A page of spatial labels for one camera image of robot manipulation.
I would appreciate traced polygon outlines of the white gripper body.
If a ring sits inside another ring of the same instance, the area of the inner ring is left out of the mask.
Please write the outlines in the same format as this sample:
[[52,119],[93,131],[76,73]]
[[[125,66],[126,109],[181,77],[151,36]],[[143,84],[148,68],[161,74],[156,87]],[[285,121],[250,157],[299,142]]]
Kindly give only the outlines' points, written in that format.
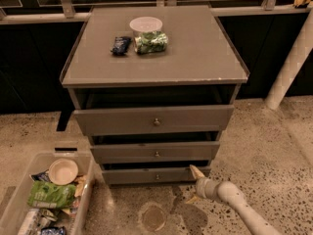
[[197,180],[196,194],[202,199],[209,199],[216,201],[218,182],[213,181],[207,177],[203,177]]

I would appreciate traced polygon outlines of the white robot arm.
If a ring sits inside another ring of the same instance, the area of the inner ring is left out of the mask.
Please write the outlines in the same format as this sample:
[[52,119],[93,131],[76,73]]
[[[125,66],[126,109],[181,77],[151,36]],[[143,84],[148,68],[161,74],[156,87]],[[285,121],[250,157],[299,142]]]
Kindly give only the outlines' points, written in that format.
[[234,183],[209,179],[192,164],[190,170],[196,180],[196,193],[189,203],[207,199],[225,204],[238,214],[251,235],[282,235],[246,201],[245,194]]

